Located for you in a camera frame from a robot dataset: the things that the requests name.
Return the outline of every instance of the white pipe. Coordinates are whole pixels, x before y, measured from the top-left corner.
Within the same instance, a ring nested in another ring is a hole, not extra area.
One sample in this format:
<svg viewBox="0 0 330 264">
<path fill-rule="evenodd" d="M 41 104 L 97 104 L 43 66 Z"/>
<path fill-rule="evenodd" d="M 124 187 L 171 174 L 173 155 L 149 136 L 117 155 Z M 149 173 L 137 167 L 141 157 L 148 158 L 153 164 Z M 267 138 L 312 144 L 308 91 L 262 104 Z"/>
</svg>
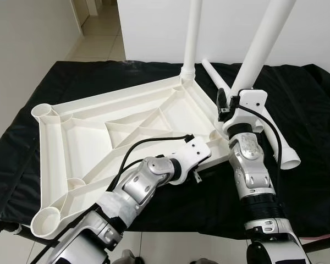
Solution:
<svg viewBox="0 0 330 264">
<path fill-rule="evenodd" d="M 191 0 L 185 46 L 185 57 L 180 73 L 181 78 L 184 80 L 191 80 L 195 77 L 194 63 L 196 59 L 201 9 L 202 0 Z"/>
<path fill-rule="evenodd" d="M 230 88 L 229 86 L 226 84 L 226 82 L 221 78 L 221 76 L 217 73 L 217 71 L 214 69 L 214 67 L 210 64 L 210 62 L 206 59 L 202 60 L 202 64 L 205 68 L 205 70 L 208 72 L 210 78 L 213 80 L 213 82 L 215 83 L 216 87 L 219 88 L 224 88 L 225 89 L 225 93 L 229 94 Z M 297 167 L 300 163 L 301 160 L 298 157 L 296 151 L 291 148 L 286 139 L 284 138 L 284 136 L 281 134 L 279 128 L 276 126 L 274 120 L 272 119 L 272 117 L 270 116 L 270 114 L 268 113 L 267 109 L 264 108 L 262 115 L 267 118 L 272 124 L 273 126 L 276 128 L 276 130 L 278 131 L 280 140 L 281 140 L 281 145 L 282 145 L 282 158 L 281 158 L 281 169 L 292 169 Z M 277 140 L 275 137 L 275 134 L 273 132 L 273 130 L 270 128 L 270 126 L 268 124 L 266 124 L 263 120 L 259 119 L 262 124 L 264 125 L 264 131 L 265 134 L 269 140 L 269 143 L 271 145 L 271 147 L 273 148 L 274 151 L 274 157 L 277 161 L 277 155 L 278 155 L 278 145 L 277 145 Z"/>
<path fill-rule="evenodd" d="M 251 89 L 296 0 L 271 0 L 231 88 L 231 95 Z"/>
</svg>

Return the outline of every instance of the black cloth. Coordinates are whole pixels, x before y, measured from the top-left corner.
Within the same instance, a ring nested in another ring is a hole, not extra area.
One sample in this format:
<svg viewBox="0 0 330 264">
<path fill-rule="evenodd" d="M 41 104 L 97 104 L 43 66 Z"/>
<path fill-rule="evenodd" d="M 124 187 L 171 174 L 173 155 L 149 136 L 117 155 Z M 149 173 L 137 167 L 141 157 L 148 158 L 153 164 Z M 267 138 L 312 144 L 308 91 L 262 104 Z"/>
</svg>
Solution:
<svg viewBox="0 0 330 264">
<path fill-rule="evenodd" d="M 57 62 L 0 138 L 0 221 L 30 224 L 40 206 L 39 126 L 31 116 L 39 103 L 56 105 L 176 76 L 181 64 Z M 213 66 L 232 85 L 240 64 Z M 201 64 L 196 81 L 215 102 L 217 88 Z M 301 165 L 281 173 L 279 197 L 297 235 L 330 233 L 330 74 L 315 65 L 264 66 L 256 89 L 268 92 L 266 107 Z M 265 165 L 273 182 L 276 163 L 264 135 Z M 191 231 L 243 238 L 243 212 L 228 162 L 193 180 L 157 190 L 130 230 Z"/>
</svg>

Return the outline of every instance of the white wall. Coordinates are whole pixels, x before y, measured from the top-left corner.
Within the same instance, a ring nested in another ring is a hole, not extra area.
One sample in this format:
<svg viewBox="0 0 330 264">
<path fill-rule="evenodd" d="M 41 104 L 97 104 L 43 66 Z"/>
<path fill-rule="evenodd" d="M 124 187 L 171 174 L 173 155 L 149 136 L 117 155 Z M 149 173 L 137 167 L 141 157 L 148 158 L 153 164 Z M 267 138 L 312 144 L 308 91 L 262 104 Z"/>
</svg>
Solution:
<svg viewBox="0 0 330 264">
<path fill-rule="evenodd" d="M 269 0 L 204 0 L 197 61 L 242 62 Z M 182 62 L 189 0 L 118 0 L 127 59 Z M 330 72 L 330 0 L 297 0 L 266 64 Z"/>
<path fill-rule="evenodd" d="M 0 0 L 0 135 L 79 37 L 69 0 Z"/>
</svg>

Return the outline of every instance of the floor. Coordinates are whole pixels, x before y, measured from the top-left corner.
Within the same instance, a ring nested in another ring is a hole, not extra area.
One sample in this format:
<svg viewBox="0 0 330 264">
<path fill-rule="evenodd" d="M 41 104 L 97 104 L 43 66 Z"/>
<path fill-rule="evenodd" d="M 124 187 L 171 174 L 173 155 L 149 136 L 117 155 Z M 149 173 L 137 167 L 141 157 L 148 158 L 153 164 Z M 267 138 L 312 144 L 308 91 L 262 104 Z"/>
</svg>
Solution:
<svg viewBox="0 0 330 264">
<path fill-rule="evenodd" d="M 90 16 L 82 26 L 84 39 L 69 61 L 124 61 L 121 25 L 117 5 L 107 5 L 99 16 Z"/>
<path fill-rule="evenodd" d="M 106 6 L 99 17 L 89 17 L 82 26 L 85 38 L 70 61 L 123 61 L 125 51 L 116 5 Z M 43 249 L 43 245 L 8 232 L 0 234 L 0 264 L 26 264 Z M 205 257 L 222 264 L 246 263 L 245 240 L 232 240 L 198 233 L 126 232 L 121 243 L 109 254 L 112 261 L 123 249 L 142 256 L 146 263 L 186 264 Z M 45 263 L 46 254 L 39 263 Z M 330 264 L 330 249 L 309 254 L 313 264 Z"/>
</svg>

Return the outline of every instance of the white cylinder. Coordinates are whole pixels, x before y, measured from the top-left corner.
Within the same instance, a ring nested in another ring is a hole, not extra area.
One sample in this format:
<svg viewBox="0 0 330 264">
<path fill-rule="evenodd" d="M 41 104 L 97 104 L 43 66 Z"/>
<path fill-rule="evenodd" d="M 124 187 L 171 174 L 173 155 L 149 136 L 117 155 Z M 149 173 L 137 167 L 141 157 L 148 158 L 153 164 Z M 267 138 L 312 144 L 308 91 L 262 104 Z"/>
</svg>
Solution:
<svg viewBox="0 0 330 264">
<path fill-rule="evenodd" d="M 282 146 L 281 169 L 293 169 L 293 168 L 297 167 L 301 163 L 301 160 L 298 157 L 296 151 L 288 145 L 286 139 L 281 134 L 280 130 L 276 126 L 274 120 L 272 119 L 271 115 L 269 114 L 269 112 L 266 108 L 264 108 L 264 110 L 262 112 L 262 115 L 266 119 L 268 119 L 270 121 L 270 123 L 273 124 L 273 126 L 276 128 L 276 130 L 279 134 L 279 137 L 280 137 L 280 140 L 281 140 L 281 146 Z M 266 137 L 269 140 L 271 148 L 273 148 L 274 158 L 277 161 L 279 148 L 278 148 L 278 145 L 277 145 L 277 140 L 276 140 L 275 134 L 274 134 L 273 130 L 270 128 L 270 126 L 267 123 L 265 123 L 261 119 L 260 119 L 260 121 L 264 125 L 264 132 L 266 134 Z"/>
<path fill-rule="evenodd" d="M 191 0 L 185 46 L 185 57 L 180 73 L 181 78 L 184 80 L 194 79 L 195 77 L 194 63 L 196 59 L 201 9 L 202 0 Z"/>
<path fill-rule="evenodd" d="M 296 0 L 271 0 L 231 88 L 231 96 L 251 89 Z"/>
<path fill-rule="evenodd" d="M 227 85 L 227 83 L 221 78 L 221 76 L 218 74 L 218 72 L 214 69 L 214 67 L 210 64 L 210 62 L 207 59 L 202 60 L 202 65 L 204 69 L 209 74 L 212 81 L 215 83 L 216 87 L 223 88 L 226 95 L 227 103 L 229 103 L 230 99 L 230 87 Z"/>
</svg>

